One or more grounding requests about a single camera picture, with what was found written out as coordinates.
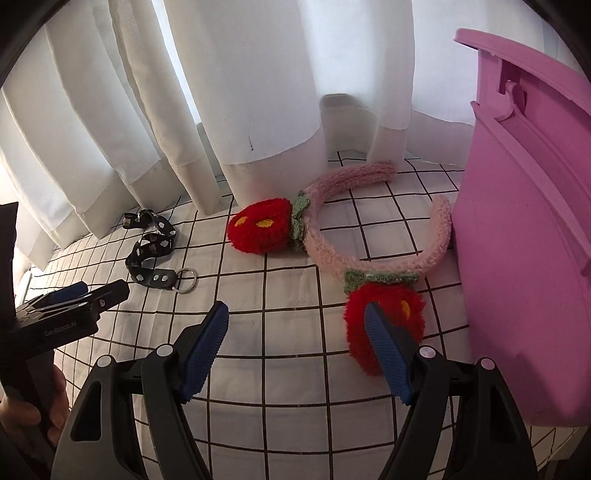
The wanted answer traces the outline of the person's left hand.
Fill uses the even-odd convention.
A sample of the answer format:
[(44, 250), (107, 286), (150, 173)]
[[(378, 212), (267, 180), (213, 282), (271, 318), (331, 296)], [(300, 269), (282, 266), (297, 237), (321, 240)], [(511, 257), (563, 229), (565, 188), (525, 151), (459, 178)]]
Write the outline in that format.
[[(54, 395), (49, 411), (50, 427), (47, 436), (56, 446), (70, 413), (66, 393), (66, 379), (56, 366), (52, 367)], [(31, 440), (29, 433), (41, 422), (41, 414), (32, 404), (5, 394), (1, 401), (1, 424), (13, 443), (27, 455), (40, 459), (39, 448)]]

